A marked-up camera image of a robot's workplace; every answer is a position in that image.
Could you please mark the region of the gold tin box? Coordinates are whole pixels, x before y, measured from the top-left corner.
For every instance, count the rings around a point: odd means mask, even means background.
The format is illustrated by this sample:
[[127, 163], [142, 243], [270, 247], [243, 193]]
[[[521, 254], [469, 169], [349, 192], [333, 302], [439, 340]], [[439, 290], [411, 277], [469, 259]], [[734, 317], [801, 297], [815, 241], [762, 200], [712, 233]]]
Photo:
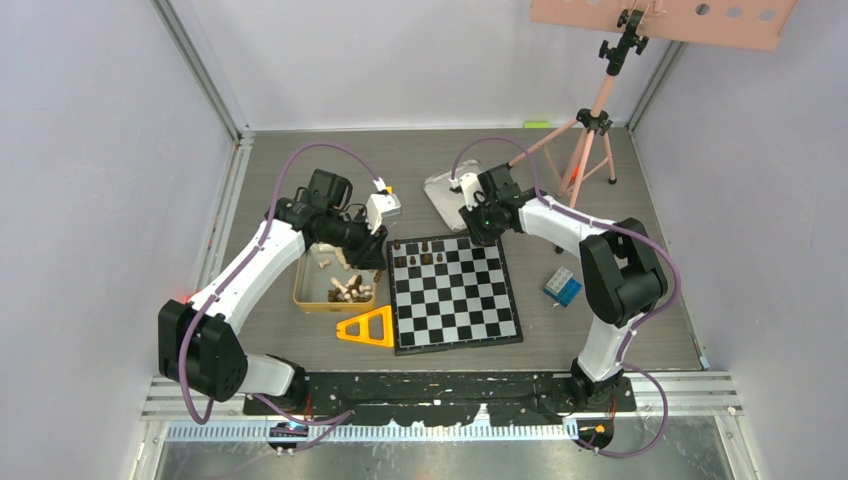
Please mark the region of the gold tin box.
[[349, 266], [340, 249], [316, 243], [298, 261], [293, 301], [307, 314], [364, 313], [377, 305], [379, 277]]

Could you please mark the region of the tin lid with bears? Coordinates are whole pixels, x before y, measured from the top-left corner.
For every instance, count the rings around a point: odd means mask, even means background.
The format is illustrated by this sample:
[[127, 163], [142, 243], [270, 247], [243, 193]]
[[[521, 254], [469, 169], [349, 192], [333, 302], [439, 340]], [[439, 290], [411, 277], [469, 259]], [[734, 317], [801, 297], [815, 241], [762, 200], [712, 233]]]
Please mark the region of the tin lid with bears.
[[[459, 209], [465, 207], [465, 204], [461, 193], [450, 190], [451, 172], [449, 169], [429, 177], [423, 183], [423, 190], [447, 227], [453, 232], [461, 232], [467, 229], [459, 214]], [[484, 170], [477, 160], [464, 160], [457, 165], [455, 178], [468, 172], [479, 175]]]

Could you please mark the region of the black white folding chessboard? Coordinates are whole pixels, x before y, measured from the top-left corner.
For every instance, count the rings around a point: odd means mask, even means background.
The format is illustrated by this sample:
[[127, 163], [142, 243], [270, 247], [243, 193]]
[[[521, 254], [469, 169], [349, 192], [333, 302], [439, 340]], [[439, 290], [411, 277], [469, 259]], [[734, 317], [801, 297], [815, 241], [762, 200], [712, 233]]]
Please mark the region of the black white folding chessboard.
[[[393, 249], [393, 242], [401, 244]], [[422, 252], [422, 242], [429, 251]], [[387, 242], [389, 293], [397, 356], [524, 340], [502, 243], [477, 246], [467, 235]], [[436, 262], [443, 253], [444, 261]], [[421, 260], [431, 254], [433, 263]], [[410, 265], [416, 256], [418, 264]], [[406, 258], [397, 268], [395, 259]]]

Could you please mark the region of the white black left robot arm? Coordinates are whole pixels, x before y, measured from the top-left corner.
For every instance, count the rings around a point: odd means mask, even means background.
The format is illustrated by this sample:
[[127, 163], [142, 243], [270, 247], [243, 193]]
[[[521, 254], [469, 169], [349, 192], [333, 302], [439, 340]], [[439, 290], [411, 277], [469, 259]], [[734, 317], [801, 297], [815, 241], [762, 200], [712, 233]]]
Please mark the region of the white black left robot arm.
[[158, 314], [160, 373], [194, 392], [223, 402], [237, 393], [264, 394], [280, 412], [298, 412], [307, 398], [295, 364], [246, 353], [238, 339], [258, 301], [277, 277], [314, 244], [340, 249], [358, 270], [384, 270], [387, 221], [401, 202], [381, 179], [364, 207], [348, 212], [352, 185], [325, 170], [308, 186], [279, 198], [235, 259], [188, 300], [170, 300]]

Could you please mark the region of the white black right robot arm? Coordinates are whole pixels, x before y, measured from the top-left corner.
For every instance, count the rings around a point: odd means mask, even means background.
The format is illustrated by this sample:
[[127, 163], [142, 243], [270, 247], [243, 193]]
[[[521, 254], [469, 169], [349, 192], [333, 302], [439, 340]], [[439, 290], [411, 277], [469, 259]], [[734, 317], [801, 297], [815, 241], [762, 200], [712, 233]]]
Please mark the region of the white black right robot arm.
[[580, 408], [598, 409], [622, 376], [637, 324], [667, 292], [656, 243], [633, 218], [609, 223], [537, 188], [522, 189], [506, 165], [449, 183], [464, 199], [459, 214], [475, 244], [488, 246], [512, 230], [579, 258], [593, 319], [586, 344], [572, 362], [567, 390]]

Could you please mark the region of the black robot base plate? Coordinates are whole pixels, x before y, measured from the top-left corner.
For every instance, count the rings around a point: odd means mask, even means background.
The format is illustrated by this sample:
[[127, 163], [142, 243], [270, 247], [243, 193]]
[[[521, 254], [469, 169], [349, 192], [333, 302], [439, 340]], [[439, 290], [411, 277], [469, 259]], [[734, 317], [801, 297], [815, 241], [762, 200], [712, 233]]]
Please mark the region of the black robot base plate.
[[410, 427], [466, 426], [478, 415], [491, 425], [553, 425], [566, 414], [631, 413], [632, 384], [579, 401], [570, 376], [554, 372], [313, 372], [299, 375], [281, 397], [248, 399], [246, 415], [278, 411], [331, 419], [350, 412], [348, 424]]

